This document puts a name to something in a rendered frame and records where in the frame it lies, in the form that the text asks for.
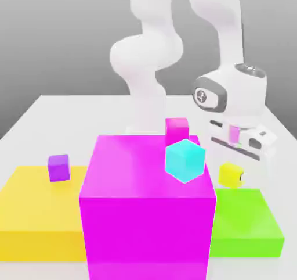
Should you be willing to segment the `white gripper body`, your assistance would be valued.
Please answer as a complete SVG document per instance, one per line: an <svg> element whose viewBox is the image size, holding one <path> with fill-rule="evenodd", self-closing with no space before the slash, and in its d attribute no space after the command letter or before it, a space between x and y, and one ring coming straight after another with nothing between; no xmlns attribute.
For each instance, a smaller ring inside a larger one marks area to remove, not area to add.
<svg viewBox="0 0 297 280"><path fill-rule="evenodd" d="M274 135L243 137L238 143L229 143L223 137L212 135L209 143L217 160L236 165L261 166L268 168L274 162L276 154L276 137Z"/></svg>

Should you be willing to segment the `small yellow cube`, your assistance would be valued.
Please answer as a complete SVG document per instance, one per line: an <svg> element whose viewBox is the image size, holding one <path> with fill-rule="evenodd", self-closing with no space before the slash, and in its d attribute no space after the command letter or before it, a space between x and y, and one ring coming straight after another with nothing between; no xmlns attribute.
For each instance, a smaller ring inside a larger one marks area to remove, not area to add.
<svg viewBox="0 0 297 280"><path fill-rule="evenodd" d="M230 162L223 163L219 169L219 184L231 189L242 187L243 173L242 167Z"/></svg>

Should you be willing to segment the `small cyan cube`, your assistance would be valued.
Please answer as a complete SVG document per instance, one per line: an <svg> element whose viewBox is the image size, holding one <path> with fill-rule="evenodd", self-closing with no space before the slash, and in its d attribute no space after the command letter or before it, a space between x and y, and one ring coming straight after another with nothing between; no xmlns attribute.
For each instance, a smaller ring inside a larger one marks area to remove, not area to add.
<svg viewBox="0 0 297 280"><path fill-rule="evenodd" d="M206 150L189 139L165 148L165 171L186 184L203 175Z"/></svg>

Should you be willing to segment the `small magenta cube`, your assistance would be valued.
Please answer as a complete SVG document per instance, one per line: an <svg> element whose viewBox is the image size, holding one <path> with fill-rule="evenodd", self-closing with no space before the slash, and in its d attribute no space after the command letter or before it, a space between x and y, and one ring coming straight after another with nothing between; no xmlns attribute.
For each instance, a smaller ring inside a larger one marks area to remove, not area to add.
<svg viewBox="0 0 297 280"><path fill-rule="evenodd" d="M184 117L165 119L165 144L170 146L184 139L189 139L189 122Z"/></svg>

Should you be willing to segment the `small purple cube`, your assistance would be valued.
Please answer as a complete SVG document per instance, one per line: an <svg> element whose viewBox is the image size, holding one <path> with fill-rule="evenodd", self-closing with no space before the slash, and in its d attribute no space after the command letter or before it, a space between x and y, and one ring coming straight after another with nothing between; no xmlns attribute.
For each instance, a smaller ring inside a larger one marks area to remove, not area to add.
<svg viewBox="0 0 297 280"><path fill-rule="evenodd" d="M68 154L49 156L48 174L50 182L70 180L70 165Z"/></svg>

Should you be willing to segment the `large green box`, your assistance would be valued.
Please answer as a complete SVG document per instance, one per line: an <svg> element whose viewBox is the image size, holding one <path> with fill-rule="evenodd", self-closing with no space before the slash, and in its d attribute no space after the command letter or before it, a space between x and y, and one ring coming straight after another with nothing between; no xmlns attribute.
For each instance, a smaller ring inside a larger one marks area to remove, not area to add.
<svg viewBox="0 0 297 280"><path fill-rule="evenodd" d="M216 189L211 257L280 257L284 235L258 189Z"/></svg>

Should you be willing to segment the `large magenta box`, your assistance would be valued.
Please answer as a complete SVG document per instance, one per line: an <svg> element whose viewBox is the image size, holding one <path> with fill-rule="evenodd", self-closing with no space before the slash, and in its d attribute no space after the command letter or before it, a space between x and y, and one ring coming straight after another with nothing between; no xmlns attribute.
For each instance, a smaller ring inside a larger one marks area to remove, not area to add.
<svg viewBox="0 0 297 280"><path fill-rule="evenodd" d="M100 135L79 193L90 280L206 280L216 195L208 172L165 171L162 135Z"/></svg>

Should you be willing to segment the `large yellow box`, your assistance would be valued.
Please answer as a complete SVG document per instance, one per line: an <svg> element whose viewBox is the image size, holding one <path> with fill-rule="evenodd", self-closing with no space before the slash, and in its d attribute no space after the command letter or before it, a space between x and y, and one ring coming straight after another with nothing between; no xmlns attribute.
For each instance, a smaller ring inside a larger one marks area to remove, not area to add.
<svg viewBox="0 0 297 280"><path fill-rule="evenodd" d="M78 196L86 167L50 182L44 166L18 167L0 191L0 262L84 262Z"/></svg>

